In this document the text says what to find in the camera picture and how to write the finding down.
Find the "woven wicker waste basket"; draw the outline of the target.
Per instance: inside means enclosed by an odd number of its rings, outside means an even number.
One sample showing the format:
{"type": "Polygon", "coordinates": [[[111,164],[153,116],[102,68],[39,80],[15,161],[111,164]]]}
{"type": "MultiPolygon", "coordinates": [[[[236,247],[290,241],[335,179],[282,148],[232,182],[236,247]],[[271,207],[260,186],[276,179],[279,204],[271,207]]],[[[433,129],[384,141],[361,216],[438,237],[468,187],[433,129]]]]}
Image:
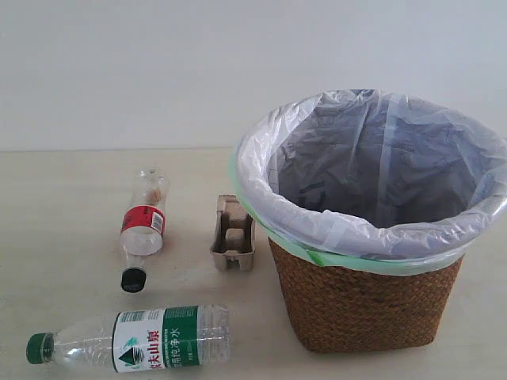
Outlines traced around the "woven wicker waste basket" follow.
{"type": "Polygon", "coordinates": [[[462,262],[420,275],[319,267],[275,241],[270,249],[292,328],[309,351],[414,348],[436,337],[462,262]]]}

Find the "green label water bottle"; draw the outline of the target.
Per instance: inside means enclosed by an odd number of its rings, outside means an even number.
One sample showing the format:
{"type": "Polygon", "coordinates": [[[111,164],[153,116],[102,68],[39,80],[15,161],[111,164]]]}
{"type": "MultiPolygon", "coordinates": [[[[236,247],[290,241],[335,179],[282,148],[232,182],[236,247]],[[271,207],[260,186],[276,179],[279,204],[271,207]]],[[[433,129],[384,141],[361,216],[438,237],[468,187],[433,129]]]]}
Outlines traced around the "green label water bottle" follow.
{"type": "Polygon", "coordinates": [[[231,357],[230,313],[223,305],[134,310],[39,332],[26,345],[32,365],[116,373],[225,363],[231,357]]]}

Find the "red label clear bottle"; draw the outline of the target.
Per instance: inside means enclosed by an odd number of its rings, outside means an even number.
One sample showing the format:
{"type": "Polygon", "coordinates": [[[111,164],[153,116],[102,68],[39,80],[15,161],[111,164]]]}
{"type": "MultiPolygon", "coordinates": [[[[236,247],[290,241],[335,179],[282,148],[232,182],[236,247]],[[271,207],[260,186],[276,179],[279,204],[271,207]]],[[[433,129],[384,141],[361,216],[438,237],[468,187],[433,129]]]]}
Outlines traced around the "red label clear bottle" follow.
{"type": "Polygon", "coordinates": [[[125,258],[120,286],[125,292],[138,293],[145,287],[144,261],[162,250],[168,190],[169,181],[155,168],[142,169],[135,177],[119,237],[125,258]]]}

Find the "white plastic bin liner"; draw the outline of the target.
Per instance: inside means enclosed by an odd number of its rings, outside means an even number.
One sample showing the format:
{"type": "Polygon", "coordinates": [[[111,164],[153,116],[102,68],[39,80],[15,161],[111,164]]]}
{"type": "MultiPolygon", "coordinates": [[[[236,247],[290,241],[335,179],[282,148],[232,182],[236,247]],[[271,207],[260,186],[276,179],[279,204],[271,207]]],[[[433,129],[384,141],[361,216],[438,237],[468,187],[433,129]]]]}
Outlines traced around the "white plastic bin liner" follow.
{"type": "Polygon", "coordinates": [[[292,255],[415,276],[455,263],[506,211],[506,143],[443,106],[376,89],[272,110],[231,159],[240,203],[292,255]]]}

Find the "brown cardboard pulp tray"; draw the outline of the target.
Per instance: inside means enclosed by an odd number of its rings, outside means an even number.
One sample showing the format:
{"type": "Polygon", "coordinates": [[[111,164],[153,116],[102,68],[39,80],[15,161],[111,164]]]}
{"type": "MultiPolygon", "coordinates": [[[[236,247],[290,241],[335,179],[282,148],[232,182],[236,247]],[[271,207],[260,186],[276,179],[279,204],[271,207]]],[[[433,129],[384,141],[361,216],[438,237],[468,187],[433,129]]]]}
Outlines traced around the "brown cardboard pulp tray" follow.
{"type": "Polygon", "coordinates": [[[226,272],[254,266],[255,221],[234,195],[218,195],[214,240],[210,248],[215,268],[226,272]]]}

